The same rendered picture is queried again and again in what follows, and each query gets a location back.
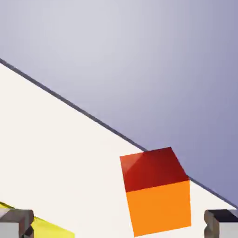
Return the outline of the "large yellow box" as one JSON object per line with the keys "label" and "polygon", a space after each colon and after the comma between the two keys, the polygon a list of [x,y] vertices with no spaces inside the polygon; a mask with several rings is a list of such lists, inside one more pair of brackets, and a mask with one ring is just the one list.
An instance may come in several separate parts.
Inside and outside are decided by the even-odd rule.
{"label": "large yellow box", "polygon": [[[0,208],[12,208],[7,204],[0,202]],[[75,238],[75,234],[71,231],[63,229],[57,225],[49,223],[34,215],[34,221],[31,224],[34,229],[34,238]]]}

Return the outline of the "large orange box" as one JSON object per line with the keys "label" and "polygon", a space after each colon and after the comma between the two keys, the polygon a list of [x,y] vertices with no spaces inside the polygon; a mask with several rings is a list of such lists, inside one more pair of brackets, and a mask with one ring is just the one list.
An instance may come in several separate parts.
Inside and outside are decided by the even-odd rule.
{"label": "large orange box", "polygon": [[171,147],[120,163],[134,236],[191,226],[190,180]]}

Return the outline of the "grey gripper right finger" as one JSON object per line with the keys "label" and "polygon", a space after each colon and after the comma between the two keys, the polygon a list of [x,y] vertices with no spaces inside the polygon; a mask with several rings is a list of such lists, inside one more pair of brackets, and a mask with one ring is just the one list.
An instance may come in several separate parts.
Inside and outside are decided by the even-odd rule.
{"label": "grey gripper right finger", "polygon": [[206,210],[204,238],[238,238],[238,209]]}

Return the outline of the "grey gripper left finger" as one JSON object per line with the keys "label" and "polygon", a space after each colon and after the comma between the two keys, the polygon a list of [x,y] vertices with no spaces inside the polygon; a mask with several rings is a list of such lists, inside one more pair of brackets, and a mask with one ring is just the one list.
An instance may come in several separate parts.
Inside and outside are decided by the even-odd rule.
{"label": "grey gripper left finger", "polygon": [[34,238],[32,210],[0,208],[0,238]]}

